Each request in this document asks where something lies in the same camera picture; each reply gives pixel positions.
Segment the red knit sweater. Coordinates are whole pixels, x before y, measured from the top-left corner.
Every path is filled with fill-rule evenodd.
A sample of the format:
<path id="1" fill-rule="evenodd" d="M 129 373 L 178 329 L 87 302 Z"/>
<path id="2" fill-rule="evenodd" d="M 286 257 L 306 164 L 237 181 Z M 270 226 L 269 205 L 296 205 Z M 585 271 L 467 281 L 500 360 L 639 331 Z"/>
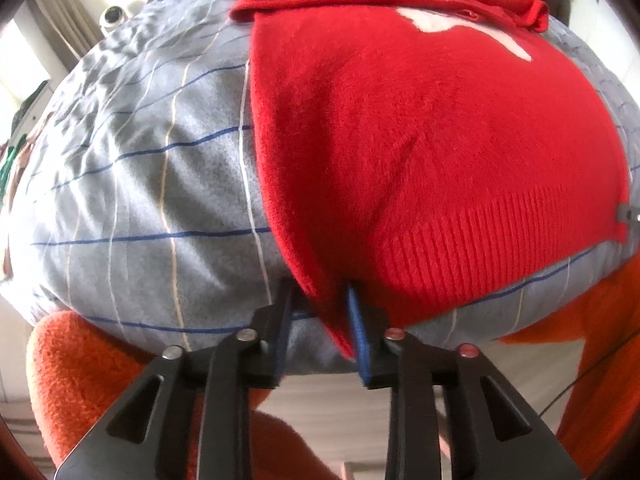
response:
<path id="1" fill-rule="evenodd" d="M 542 0 L 235 0 L 262 202 L 326 330 L 409 326 L 603 242 L 627 157 Z"/>

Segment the grey plaid duvet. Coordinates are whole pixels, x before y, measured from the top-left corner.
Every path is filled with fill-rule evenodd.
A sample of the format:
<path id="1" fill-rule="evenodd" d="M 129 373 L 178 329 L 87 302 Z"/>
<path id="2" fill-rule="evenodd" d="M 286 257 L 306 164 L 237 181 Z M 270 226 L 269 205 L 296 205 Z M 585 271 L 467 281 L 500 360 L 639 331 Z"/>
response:
<path id="1" fill-rule="evenodd" d="M 250 109 L 250 32 L 235 0 L 151 0 L 56 89 L 3 220 L 17 310 L 71 310 L 134 346 L 190 350 L 244 327 L 294 275 L 270 228 Z M 639 201 L 639 109 L 589 47 L 550 16 L 544 38 L 610 113 Z M 516 332 L 561 309 L 639 248 L 603 242 L 406 328 L 452 348 Z M 346 356 L 310 303 L 296 315 L 294 373 Z"/>

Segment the green white folded garment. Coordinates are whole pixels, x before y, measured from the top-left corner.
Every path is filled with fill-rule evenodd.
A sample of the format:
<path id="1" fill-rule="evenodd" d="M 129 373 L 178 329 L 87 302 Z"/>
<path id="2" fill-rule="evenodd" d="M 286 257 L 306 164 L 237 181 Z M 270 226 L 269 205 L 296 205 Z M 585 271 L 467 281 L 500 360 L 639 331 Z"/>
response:
<path id="1" fill-rule="evenodd" d="M 23 134 L 18 139 L 17 144 L 10 146 L 8 149 L 8 156 L 6 156 L 6 160 L 4 161 L 0 171 L 0 200 L 3 200 L 4 196 L 6 196 L 6 187 L 8 186 L 11 169 L 17 159 L 18 153 L 26 143 L 26 138 L 27 134 Z"/>

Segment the beige curtain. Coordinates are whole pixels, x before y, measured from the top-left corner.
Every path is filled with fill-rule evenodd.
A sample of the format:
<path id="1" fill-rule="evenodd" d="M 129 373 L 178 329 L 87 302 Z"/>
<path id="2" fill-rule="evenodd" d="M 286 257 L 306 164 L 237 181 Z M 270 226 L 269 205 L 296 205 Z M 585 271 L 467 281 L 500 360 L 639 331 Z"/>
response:
<path id="1" fill-rule="evenodd" d="M 98 24 L 80 0 L 27 0 L 27 6 L 66 70 L 103 39 Z"/>

